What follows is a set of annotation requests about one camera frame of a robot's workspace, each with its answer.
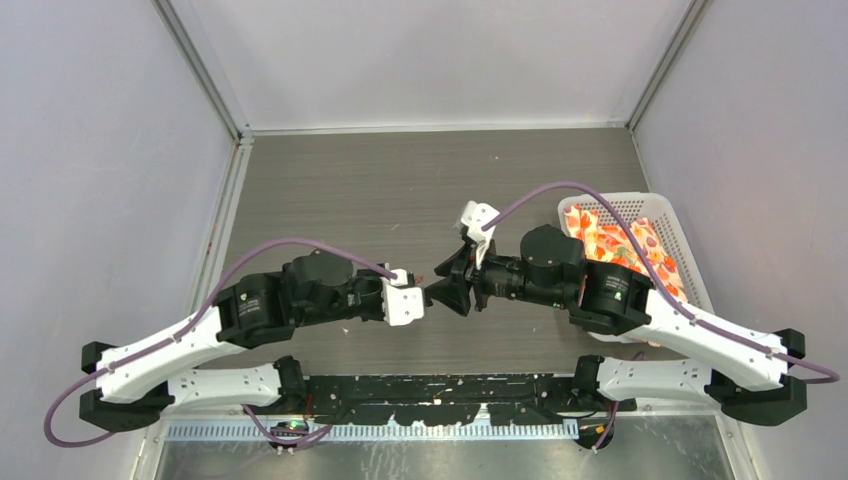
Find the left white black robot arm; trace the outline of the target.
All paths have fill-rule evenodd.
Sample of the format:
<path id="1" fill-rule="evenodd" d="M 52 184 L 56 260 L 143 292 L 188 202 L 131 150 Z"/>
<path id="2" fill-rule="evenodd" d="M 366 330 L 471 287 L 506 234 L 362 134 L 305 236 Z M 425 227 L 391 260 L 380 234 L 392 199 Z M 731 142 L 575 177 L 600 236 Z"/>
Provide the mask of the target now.
<path id="1" fill-rule="evenodd" d="M 278 272 L 243 277 L 203 312 L 135 343 L 85 345 L 84 371 L 103 374 L 80 396 L 79 417 L 119 433 L 175 411 L 247 405 L 256 413 L 293 414 L 309 397 L 293 357 L 242 369 L 206 370 L 204 364 L 328 322 L 359 318 L 405 326 L 424 317 L 425 305 L 422 288 L 406 270 L 384 277 L 315 251 Z"/>

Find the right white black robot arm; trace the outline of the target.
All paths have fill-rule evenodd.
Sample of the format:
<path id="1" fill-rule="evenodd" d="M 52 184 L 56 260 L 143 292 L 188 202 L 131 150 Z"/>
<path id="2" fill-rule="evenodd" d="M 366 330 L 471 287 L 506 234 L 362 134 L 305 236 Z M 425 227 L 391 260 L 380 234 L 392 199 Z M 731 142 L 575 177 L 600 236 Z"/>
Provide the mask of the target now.
<path id="1" fill-rule="evenodd" d="M 425 290 L 461 316 L 483 310 L 492 297 L 564 310 L 571 324 L 622 343 L 655 342 L 675 361 L 621 360 L 584 355 L 571 397 L 584 410 L 634 398 L 716 405 L 743 423 L 777 426 L 807 407 L 806 384 L 789 373 L 804 354 L 800 332 L 762 333 L 733 327 L 689 304 L 665 299 L 645 275 L 589 260 L 578 239 L 543 225 L 527 232 L 517 256 L 479 255 L 466 241 L 436 270 Z"/>

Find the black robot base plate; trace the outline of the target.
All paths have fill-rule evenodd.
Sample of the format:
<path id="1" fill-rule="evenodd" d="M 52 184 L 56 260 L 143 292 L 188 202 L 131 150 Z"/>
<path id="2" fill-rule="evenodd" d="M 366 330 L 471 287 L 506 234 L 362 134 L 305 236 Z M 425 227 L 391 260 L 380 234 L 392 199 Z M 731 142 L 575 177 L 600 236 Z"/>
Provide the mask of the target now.
<path id="1" fill-rule="evenodd" d="M 312 376 L 258 407 L 259 415 L 304 415 L 330 425 L 553 425 L 611 411 L 611 402 L 580 395 L 570 376 L 554 374 Z"/>

